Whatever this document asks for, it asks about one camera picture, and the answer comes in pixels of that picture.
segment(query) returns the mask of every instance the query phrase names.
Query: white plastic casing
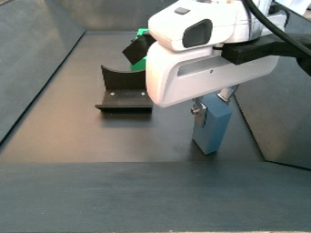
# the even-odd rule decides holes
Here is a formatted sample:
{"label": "white plastic casing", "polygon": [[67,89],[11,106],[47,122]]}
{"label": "white plastic casing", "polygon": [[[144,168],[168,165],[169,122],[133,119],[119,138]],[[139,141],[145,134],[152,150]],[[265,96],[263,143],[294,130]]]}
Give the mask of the white plastic casing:
{"label": "white plastic casing", "polygon": [[[211,38],[204,45],[196,47],[244,42],[259,37],[263,26],[247,12],[241,1],[227,2],[229,1],[215,4],[180,0],[155,14],[149,18],[148,29],[159,44],[176,52],[192,49],[183,46],[183,34],[187,28],[205,19],[212,23]],[[253,0],[264,15],[269,2],[271,0]],[[187,9],[188,13],[184,15],[175,13],[177,8]]]}

